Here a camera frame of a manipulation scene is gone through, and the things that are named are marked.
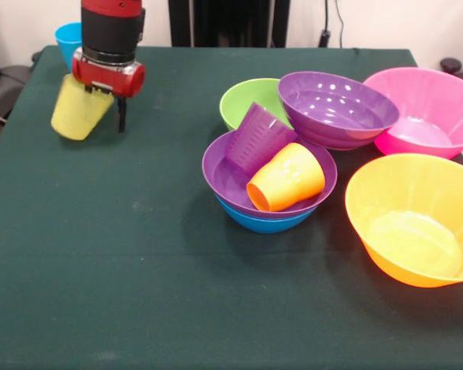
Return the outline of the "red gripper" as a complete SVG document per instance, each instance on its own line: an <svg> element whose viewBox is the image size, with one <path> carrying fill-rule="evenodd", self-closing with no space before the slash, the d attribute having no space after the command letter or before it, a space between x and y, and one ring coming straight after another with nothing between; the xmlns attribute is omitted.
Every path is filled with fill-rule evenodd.
<svg viewBox="0 0 463 370"><path fill-rule="evenodd" d="M79 47L73 54L71 70L73 77L91 93L93 88L110 92L117 98L117 132L123 133L126 126L127 98L138 94L144 84L146 69L139 62L126 66L104 65L88 59Z"/></svg>

